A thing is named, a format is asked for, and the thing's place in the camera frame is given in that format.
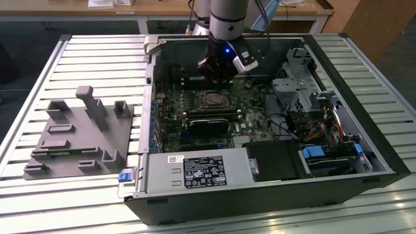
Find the power supply label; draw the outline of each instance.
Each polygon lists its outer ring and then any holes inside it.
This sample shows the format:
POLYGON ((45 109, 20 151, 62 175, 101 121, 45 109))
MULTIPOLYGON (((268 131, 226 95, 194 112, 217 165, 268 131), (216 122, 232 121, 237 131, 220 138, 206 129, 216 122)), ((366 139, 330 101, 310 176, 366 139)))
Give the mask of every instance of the power supply label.
POLYGON ((222 156, 182 159, 186 189, 226 185, 222 156))

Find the gray floor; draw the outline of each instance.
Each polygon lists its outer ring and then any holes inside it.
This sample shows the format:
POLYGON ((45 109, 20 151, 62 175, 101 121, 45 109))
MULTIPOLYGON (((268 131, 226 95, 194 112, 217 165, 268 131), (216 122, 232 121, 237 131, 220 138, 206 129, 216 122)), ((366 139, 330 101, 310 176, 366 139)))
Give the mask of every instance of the gray floor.
MULTIPOLYGON (((164 24, 164 28, 149 23, 149 33, 166 34, 184 32, 186 22, 164 24)), ((38 22, 0 22, 0 42, 18 67, 20 77, 0 85, 0 141, 14 120, 44 64, 61 34, 101 35, 138 34, 132 21, 112 22, 53 22, 52 30, 45 31, 38 22)), ((396 40, 377 67, 385 74, 410 104, 416 107, 416 18, 396 40)))

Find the metal extrusion table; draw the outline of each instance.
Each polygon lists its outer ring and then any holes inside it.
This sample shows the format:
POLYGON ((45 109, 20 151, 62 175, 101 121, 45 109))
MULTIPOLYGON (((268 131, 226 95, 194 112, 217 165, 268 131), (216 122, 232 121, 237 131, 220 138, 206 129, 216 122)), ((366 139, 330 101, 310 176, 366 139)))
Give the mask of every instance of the metal extrusion table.
MULTIPOLYGON (((348 38, 314 35, 328 58, 402 158, 412 175, 344 204, 266 214, 145 226, 122 204, 133 184, 117 175, 22 180, 48 114, 50 99, 81 106, 78 85, 94 88, 105 104, 134 105, 126 167, 137 165, 144 35, 61 37, 0 146, 1 233, 389 233, 416 228, 416 112, 348 38)), ((330 89, 329 81, 322 77, 330 89)))

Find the blue latch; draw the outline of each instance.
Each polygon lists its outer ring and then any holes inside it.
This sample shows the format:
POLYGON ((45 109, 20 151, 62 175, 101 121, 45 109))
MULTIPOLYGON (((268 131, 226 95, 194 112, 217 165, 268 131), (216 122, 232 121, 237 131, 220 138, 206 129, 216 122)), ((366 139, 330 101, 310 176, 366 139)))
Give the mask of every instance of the blue latch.
POLYGON ((361 145, 360 145, 360 144, 354 144, 354 145, 353 145, 353 148, 356 149, 357 154, 360 155, 360 154, 362 153, 361 145))
POLYGON ((132 172, 121 172, 118 174, 118 182, 130 182, 132 181, 132 172))
POLYGON ((301 150, 301 153, 304 155, 304 158, 325 156, 322 147, 320 146, 308 146, 301 150))

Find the sticker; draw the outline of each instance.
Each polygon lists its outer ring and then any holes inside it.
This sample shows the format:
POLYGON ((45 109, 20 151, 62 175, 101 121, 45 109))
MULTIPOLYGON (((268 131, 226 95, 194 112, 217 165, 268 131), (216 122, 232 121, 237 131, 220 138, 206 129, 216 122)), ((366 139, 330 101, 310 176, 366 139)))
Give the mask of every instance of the sticker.
POLYGON ((120 15, 133 15, 134 12, 133 11, 116 11, 116 14, 120 14, 120 15))
POLYGON ((182 158, 184 186, 188 189, 226 185, 222 156, 182 158))
POLYGON ((168 156, 168 163, 182 162, 182 155, 168 156))

